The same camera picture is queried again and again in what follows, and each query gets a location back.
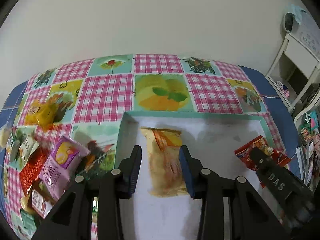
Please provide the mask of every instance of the plastic wrapper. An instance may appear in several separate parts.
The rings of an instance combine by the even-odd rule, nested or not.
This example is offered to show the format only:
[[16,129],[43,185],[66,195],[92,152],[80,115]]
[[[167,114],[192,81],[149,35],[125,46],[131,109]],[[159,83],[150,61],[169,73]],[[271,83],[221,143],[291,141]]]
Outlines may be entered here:
[[30,196],[31,196],[31,192],[29,192],[28,196],[23,196],[20,199],[20,204],[21,204],[21,207],[22,207],[21,210],[23,210],[24,212],[28,213],[29,215],[35,215],[36,212],[32,208]]
[[53,205],[34,189],[32,191],[32,207],[42,218],[45,218]]
[[22,190],[27,196],[31,190],[32,184],[39,179],[40,171],[47,159],[47,155],[39,147],[29,158],[25,167],[21,170],[19,177]]
[[22,223],[25,229],[35,232],[40,225],[40,221],[36,216],[30,215],[23,209],[20,209]]
[[62,196],[81,159],[88,154],[81,144],[65,136],[60,138],[39,175],[55,200]]
[[43,131],[48,131],[53,126],[53,120],[57,113],[58,105],[51,103],[39,103],[33,101],[25,117],[24,125],[39,125]]
[[147,138],[149,169],[152,181],[150,194],[170,197],[187,194],[179,161],[181,132],[167,129],[141,128]]
[[299,132],[300,139],[304,146],[308,145],[312,140],[312,136],[306,127],[303,127]]
[[286,166],[291,159],[281,153],[280,151],[269,147],[267,140],[263,136],[258,136],[246,145],[242,146],[241,148],[235,150],[236,156],[251,170],[255,171],[256,167],[255,164],[252,162],[250,158],[251,150],[257,147],[262,150],[267,156],[270,156],[277,165],[280,167]]
[[316,113],[316,111],[312,111],[310,113],[310,128],[311,128],[311,131],[313,131],[314,129],[318,128],[319,127],[319,123],[318,123],[318,115]]
[[0,128],[0,151],[6,148],[11,131],[12,131],[11,122],[6,123]]
[[16,136],[11,132],[7,145],[6,150],[7,154],[9,155],[10,162],[13,162],[17,157],[17,153],[19,151],[20,141],[16,138]]
[[21,155],[23,167],[26,166],[28,159],[37,150],[38,147],[39,143],[33,138],[33,136],[27,135],[26,139],[23,141],[19,148],[19,153]]

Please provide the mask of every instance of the shelf leg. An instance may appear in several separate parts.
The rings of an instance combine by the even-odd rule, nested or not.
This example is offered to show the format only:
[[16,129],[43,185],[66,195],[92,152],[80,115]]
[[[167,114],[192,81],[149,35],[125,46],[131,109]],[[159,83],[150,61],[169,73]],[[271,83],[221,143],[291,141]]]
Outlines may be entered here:
[[271,65],[271,68],[269,69],[267,75],[269,75],[269,76],[271,75],[273,69],[274,69],[274,68],[276,67],[276,65],[278,64],[281,55],[283,54],[284,50],[287,48],[288,43],[289,43],[289,40],[288,40],[287,38],[284,38],[284,41],[283,41],[283,43],[282,43],[282,45],[281,45],[281,48],[280,48],[280,50],[279,50],[279,52],[278,52],[278,54],[277,54],[277,56],[276,56],[273,64]]
[[[312,75],[314,75],[315,77],[313,77],[311,75],[311,77],[314,79],[317,77],[317,74],[314,74],[314,72],[319,73],[319,69],[318,67],[320,67],[320,63],[318,63],[318,65],[315,67]],[[300,117],[302,117],[304,114],[306,114],[307,112],[314,110],[315,107],[317,107],[318,103],[319,103],[319,99],[320,99],[320,90],[318,90],[318,92],[316,93],[316,95],[314,96],[314,98],[311,100],[311,102],[309,103],[309,105],[303,109],[300,113],[298,113],[295,118],[293,119],[293,122],[295,124],[295,126],[297,127],[297,121]]]

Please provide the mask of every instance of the orange snack package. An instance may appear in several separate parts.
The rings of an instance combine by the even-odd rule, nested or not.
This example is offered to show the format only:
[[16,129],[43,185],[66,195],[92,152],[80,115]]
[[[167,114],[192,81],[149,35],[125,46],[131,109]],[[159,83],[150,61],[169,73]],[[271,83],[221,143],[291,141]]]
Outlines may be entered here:
[[181,132],[169,129],[140,128],[147,138],[151,195],[170,197],[187,194],[179,161]]
[[53,124],[58,106],[51,103],[39,103],[38,100],[32,102],[24,120],[24,125],[39,125],[44,132],[47,132]]

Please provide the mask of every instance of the table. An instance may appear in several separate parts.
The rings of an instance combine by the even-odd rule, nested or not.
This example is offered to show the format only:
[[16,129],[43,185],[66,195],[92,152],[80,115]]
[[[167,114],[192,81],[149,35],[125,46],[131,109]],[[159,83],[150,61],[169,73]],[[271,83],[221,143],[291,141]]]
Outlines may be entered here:
[[[47,133],[37,126],[24,126],[29,106],[36,99],[59,104],[59,118]],[[237,65],[195,57],[136,54],[65,64],[16,87],[0,117],[12,120],[17,133],[33,131],[40,145],[50,152],[62,135],[77,138],[77,132],[90,135],[102,149],[116,143],[120,120],[130,110],[259,115],[266,120],[276,148],[285,152],[265,99],[245,71]],[[114,157],[105,163],[106,169],[113,165]],[[8,171],[8,195],[2,210],[19,237],[29,239],[32,232],[21,233],[18,228],[23,196],[21,166],[19,162],[9,163],[6,156],[4,167]],[[93,223],[92,239],[95,232]]]

